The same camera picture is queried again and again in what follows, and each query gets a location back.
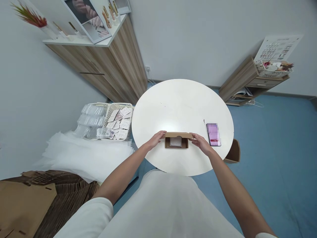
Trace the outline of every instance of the round white table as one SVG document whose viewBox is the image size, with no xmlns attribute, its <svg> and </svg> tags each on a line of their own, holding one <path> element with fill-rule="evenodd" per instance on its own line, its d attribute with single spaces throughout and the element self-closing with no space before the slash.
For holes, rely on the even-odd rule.
<svg viewBox="0 0 317 238">
<path fill-rule="evenodd" d="M 207 86 L 187 79 L 160 82 L 137 102 L 132 116 L 132 133 L 137 147 L 156 132 L 193 132 L 207 141 L 206 124 L 217 123 L 221 146 L 213 146 L 224 159 L 233 141 L 233 121 L 224 101 Z M 167 173 L 183 176 L 203 174 L 212 169 L 208 157 L 189 141 L 188 148 L 165 148 L 164 139 L 145 157 Z"/>
</svg>

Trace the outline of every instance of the white shirt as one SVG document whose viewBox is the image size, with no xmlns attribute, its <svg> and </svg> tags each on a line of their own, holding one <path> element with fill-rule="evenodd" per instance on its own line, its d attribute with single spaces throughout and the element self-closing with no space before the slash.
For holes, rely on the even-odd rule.
<svg viewBox="0 0 317 238">
<path fill-rule="evenodd" d="M 113 217 L 106 198 L 89 200 L 54 238 L 243 237 L 191 177 L 152 170 Z M 273 238 L 261 233 L 256 238 Z"/>
</svg>

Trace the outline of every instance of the picture frame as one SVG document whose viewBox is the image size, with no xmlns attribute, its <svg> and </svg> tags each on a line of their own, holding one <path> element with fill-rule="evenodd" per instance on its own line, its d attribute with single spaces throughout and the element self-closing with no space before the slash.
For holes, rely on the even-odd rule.
<svg viewBox="0 0 317 238">
<path fill-rule="evenodd" d="M 61 0 L 92 43 L 96 44 L 112 36 L 101 9 L 93 0 Z"/>
</svg>

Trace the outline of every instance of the smartphone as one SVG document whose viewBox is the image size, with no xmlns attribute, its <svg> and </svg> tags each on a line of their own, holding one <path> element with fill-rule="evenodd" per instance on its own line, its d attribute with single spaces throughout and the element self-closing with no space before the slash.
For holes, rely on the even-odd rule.
<svg viewBox="0 0 317 238">
<path fill-rule="evenodd" d="M 209 144 L 211 146 L 221 146 L 220 135 L 217 123 L 207 123 Z"/>
</svg>

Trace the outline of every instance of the white sleeve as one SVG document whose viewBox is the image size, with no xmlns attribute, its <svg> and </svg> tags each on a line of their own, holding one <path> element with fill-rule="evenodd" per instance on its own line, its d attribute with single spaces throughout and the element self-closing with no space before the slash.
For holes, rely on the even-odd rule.
<svg viewBox="0 0 317 238">
<path fill-rule="evenodd" d="M 277 237 L 267 233 L 259 233 L 255 236 L 255 238 L 277 238 Z"/>
<path fill-rule="evenodd" d="M 113 218 L 113 206 L 103 197 L 83 204 L 54 238 L 97 238 Z"/>
</svg>

